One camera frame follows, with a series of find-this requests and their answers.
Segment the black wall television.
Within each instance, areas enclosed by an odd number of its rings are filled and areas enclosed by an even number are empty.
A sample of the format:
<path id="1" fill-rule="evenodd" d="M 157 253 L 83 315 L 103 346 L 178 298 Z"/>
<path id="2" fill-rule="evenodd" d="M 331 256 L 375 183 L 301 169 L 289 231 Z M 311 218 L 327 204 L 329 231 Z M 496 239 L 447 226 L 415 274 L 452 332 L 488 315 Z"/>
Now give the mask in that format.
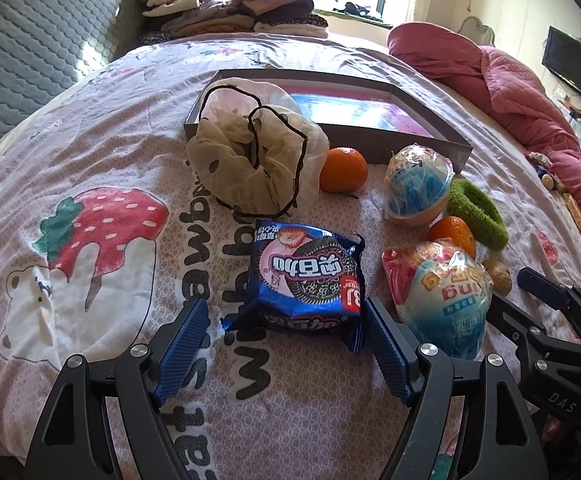
<path id="1" fill-rule="evenodd" d="M 581 95 L 581 40 L 550 26 L 541 64 Z"/>

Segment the grey quilted headboard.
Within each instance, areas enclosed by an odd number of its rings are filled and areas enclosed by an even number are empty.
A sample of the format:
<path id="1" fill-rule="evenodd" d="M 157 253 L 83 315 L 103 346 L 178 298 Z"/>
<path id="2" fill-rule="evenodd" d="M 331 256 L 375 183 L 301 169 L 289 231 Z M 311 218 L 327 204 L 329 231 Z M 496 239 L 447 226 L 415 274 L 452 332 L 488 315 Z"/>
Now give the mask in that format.
<path id="1" fill-rule="evenodd" d="M 138 0 L 0 1 L 0 140 L 138 45 Z"/>

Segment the strawberry print bed quilt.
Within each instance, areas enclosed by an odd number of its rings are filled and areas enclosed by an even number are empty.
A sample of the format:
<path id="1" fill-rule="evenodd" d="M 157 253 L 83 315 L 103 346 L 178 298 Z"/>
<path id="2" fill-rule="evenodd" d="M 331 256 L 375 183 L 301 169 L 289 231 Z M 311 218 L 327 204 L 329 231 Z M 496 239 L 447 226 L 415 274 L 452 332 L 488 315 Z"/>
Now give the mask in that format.
<path id="1" fill-rule="evenodd" d="M 581 233 L 523 148 L 466 99 L 389 55 L 332 41 L 216 36 L 135 50 L 0 146 L 0 455 L 22 463 L 59 367 L 118 356 L 187 300 L 209 327 L 162 410 L 196 479 L 374 479 L 405 423 L 373 356 L 331 336 L 223 333 L 243 302 L 254 227 L 186 157 L 184 120 L 211 77 L 287 68 L 389 82 L 472 144 L 464 176 L 495 202 L 500 260 L 581 287 Z"/>

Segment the cream organza scrunchie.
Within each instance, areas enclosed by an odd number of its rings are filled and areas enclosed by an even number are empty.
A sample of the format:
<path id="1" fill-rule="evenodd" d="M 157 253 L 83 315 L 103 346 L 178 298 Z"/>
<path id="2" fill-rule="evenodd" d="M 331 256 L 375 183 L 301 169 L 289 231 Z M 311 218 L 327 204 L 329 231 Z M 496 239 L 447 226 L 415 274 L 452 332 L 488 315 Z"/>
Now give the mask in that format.
<path id="1" fill-rule="evenodd" d="M 324 130 L 268 81 L 224 78 L 199 100 L 187 159 L 212 196 L 243 218 L 278 219 L 313 204 L 331 148 Z"/>

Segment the clothes on window sill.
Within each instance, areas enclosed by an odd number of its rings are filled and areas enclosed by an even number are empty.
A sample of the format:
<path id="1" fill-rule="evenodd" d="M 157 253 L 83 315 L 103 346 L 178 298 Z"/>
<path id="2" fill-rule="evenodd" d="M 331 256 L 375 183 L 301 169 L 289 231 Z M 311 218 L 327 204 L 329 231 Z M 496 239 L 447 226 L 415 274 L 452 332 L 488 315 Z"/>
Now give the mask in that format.
<path id="1" fill-rule="evenodd" d="M 355 16 L 356 18 L 363 18 L 364 20 L 382 23 L 383 20 L 380 16 L 374 14 L 370 8 L 367 6 L 359 6 L 359 4 L 347 1 L 340 8 L 335 8 L 334 12 L 341 14 L 346 14 L 350 16 Z"/>

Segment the red blue toy egg packet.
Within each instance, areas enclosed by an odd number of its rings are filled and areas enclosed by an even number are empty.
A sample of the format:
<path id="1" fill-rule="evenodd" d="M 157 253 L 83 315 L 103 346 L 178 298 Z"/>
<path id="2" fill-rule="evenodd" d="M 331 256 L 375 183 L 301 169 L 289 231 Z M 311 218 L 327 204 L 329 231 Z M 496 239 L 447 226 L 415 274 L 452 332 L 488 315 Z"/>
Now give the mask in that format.
<path id="1" fill-rule="evenodd" d="M 422 344 L 473 360 L 484 341 L 493 281 L 449 238 L 388 248 L 382 266 L 402 323 Z"/>

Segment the orange tangerine near box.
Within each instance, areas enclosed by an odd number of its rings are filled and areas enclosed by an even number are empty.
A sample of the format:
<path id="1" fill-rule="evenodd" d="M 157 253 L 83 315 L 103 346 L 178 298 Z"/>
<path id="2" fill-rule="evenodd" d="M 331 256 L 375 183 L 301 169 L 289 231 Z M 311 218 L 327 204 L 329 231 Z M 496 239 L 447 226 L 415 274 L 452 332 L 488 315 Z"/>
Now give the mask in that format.
<path id="1" fill-rule="evenodd" d="M 330 193 L 355 192 L 367 182 L 368 163 L 354 148 L 331 148 L 320 174 L 320 186 Z"/>

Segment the pile of folded clothes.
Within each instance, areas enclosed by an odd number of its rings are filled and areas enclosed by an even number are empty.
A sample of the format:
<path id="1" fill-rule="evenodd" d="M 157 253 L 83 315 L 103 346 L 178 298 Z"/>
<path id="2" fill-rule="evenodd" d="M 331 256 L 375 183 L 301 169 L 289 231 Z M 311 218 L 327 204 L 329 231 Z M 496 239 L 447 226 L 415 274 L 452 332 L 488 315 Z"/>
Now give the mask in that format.
<path id="1" fill-rule="evenodd" d="M 138 0 L 146 44 L 228 32 L 327 38 L 329 23 L 313 0 Z"/>

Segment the blue Oreo cookie packet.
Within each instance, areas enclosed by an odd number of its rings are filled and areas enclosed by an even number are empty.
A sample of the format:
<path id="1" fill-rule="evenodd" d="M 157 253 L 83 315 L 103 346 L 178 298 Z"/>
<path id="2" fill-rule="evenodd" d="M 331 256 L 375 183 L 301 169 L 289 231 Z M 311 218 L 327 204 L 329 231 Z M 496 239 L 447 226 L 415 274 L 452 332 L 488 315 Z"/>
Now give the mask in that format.
<path id="1" fill-rule="evenodd" d="M 317 226 L 259 220 L 244 303 L 222 320 L 227 332 L 264 327 L 337 336 L 353 353 L 363 344 L 361 266 L 365 240 Z"/>

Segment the pink quilted blanket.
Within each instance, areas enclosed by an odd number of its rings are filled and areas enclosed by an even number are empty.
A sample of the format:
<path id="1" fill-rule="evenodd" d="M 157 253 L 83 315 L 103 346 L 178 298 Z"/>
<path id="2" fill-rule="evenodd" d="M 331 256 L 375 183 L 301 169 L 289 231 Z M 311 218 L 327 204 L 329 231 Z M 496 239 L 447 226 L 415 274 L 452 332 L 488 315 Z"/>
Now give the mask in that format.
<path id="1" fill-rule="evenodd" d="M 513 56 L 432 23 L 401 24 L 390 55 L 473 103 L 530 152 L 548 156 L 581 210 L 581 148 L 535 73 Z"/>

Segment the green fuzzy scrunchie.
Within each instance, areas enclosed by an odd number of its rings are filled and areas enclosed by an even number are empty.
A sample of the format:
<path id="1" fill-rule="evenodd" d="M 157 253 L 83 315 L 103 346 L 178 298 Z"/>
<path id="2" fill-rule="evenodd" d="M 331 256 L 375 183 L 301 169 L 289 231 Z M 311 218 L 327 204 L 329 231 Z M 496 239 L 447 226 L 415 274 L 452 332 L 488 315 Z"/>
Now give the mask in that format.
<path id="1" fill-rule="evenodd" d="M 475 184 L 454 178 L 450 185 L 447 213 L 462 219 L 481 245 L 499 252 L 509 242 L 509 233 L 495 203 Z"/>

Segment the brown walnut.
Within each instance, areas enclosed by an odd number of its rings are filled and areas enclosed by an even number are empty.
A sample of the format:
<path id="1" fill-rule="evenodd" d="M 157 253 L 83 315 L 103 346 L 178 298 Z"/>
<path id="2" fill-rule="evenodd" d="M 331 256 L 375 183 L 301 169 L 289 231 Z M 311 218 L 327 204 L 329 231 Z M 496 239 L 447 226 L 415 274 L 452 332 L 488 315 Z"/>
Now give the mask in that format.
<path id="1" fill-rule="evenodd" d="M 507 266 L 493 258 L 484 260 L 483 266 L 492 279 L 493 291 L 500 296 L 507 296 L 512 290 L 512 278 Z"/>

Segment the grey cardboard box lid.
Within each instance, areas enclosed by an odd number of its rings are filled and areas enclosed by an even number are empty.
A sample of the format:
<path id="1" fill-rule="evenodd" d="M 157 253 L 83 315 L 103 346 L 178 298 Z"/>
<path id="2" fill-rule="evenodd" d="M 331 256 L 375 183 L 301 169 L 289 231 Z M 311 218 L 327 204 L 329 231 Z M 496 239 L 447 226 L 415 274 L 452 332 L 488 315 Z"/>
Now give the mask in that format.
<path id="1" fill-rule="evenodd" d="M 371 165 L 386 164 L 402 148 L 419 144 L 445 156 L 459 172 L 472 151 L 457 128 L 394 84 L 310 70 L 219 70 L 185 118 L 185 135 L 193 138 L 203 119 L 214 122 L 216 105 L 248 118 L 273 101 L 271 90 L 257 90 L 248 82 L 281 88 L 300 114 L 321 127 L 332 148 L 354 148 Z"/>

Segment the small toys at bedside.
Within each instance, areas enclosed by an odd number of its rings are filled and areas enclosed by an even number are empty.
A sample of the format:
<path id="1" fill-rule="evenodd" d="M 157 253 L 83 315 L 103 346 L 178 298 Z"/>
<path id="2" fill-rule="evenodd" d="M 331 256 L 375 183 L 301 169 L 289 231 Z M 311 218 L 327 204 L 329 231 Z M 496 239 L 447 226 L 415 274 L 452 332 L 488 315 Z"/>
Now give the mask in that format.
<path id="1" fill-rule="evenodd" d="M 538 152 L 526 152 L 525 159 L 527 159 L 542 185 L 551 193 L 560 196 L 562 202 L 565 204 L 571 218 L 573 218 L 575 225 L 581 232 L 581 210 L 577 205 L 574 197 L 567 192 L 564 183 L 553 171 L 553 163 L 545 156 Z"/>

